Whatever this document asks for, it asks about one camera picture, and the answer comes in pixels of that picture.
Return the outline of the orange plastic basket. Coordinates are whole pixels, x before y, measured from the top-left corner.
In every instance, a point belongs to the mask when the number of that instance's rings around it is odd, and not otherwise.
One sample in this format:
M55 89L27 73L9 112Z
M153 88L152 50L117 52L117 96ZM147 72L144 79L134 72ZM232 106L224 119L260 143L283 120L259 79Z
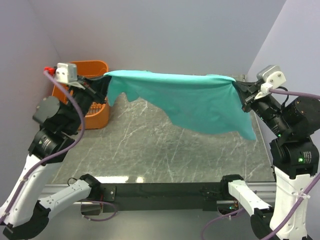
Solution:
M77 66L77 72L80 75L87 78L98 77L109 71L107 63L100 60L73 61L71 63ZM56 86L53 87L52 96L58 98L64 104L68 102L68 98ZM110 107L107 104L93 102L84 118L85 129L104 128L109 121L109 111Z

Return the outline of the teal t shirt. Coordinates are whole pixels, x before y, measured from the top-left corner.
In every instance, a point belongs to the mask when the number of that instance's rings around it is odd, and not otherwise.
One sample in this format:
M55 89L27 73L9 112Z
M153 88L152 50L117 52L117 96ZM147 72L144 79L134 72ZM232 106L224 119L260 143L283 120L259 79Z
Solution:
M162 109L175 126L210 135L238 132L247 140L256 139L232 77L142 70L115 70L105 76L110 77L110 106L124 93L129 102L141 98Z

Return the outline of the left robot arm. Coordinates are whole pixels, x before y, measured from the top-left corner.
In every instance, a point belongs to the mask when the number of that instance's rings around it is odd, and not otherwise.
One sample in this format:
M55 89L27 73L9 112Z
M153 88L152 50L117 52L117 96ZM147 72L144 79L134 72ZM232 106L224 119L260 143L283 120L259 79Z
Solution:
M0 209L0 224L7 239L30 240L73 203L103 199L100 182L90 174L49 197L40 195L68 151L78 143L73 136L83 136L84 117L91 105L106 102L110 81L109 76L79 76L76 86L67 90L71 97L67 103L48 96L38 104L32 118L39 124L39 131L28 148L19 180Z

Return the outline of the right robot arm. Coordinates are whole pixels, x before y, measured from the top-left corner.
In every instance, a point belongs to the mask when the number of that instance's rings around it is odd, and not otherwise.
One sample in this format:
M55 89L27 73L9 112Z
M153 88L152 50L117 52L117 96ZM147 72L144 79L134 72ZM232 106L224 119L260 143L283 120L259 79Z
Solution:
M222 178L222 198L236 199L250 216L260 240L307 240L309 192L319 181L320 152L312 134L320 128L318 95L290 92L280 86L262 97L262 81L233 83L245 112L254 111L275 134L269 146L275 174L275 203L269 205L249 189L239 175Z

